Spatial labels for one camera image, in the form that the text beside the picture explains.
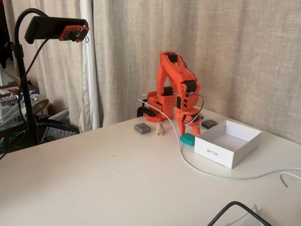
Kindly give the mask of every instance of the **robotic arm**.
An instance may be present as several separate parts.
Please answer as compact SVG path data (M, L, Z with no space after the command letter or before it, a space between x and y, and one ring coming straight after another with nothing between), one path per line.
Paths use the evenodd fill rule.
M170 86L164 87L169 78ZM194 108L198 103L200 84L195 75L189 71L180 55L175 52L161 52L160 65L157 76L157 91L147 94L147 101L151 106L161 110L170 119L174 119L174 103L176 102L176 119L181 135L185 133L185 126L192 126L195 136L200 132L200 116L196 117L199 109ZM149 107L155 116L145 115L146 120L160 122L167 118L160 112Z

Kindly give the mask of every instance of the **open box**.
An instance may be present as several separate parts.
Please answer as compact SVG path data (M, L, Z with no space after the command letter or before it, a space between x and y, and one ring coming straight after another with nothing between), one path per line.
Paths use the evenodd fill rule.
M259 146L260 133L226 120L198 135L194 152L232 169Z

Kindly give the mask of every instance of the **curtain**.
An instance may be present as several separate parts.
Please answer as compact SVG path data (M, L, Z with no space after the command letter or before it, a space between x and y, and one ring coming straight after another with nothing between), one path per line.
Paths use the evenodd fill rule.
M301 1L94 0L103 124L134 118L175 50L205 108L301 143Z
M28 79L46 94L53 114L69 108L70 123L81 132L99 127L97 86L94 55L94 36L91 0L5 0L10 36L13 37L15 20L27 8L38 8L56 17L83 17L91 26L89 43L49 40L43 47ZM25 68L28 68L42 40L30 45L24 39L31 18L22 21L20 43L24 49Z

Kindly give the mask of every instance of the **small figurine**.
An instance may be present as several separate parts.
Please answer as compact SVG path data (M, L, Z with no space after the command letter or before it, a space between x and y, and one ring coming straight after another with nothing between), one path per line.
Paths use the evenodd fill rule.
M155 134L156 134L156 135L164 135L164 134L165 134L165 131L164 131L164 127L163 127L162 122L158 122L156 131L155 131Z

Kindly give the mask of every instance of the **teal object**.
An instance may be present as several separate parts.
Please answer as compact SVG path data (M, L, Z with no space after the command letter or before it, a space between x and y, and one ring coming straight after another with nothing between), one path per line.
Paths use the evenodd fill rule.
M185 133L184 135L180 136L180 140L187 145L194 146L196 137L190 133Z

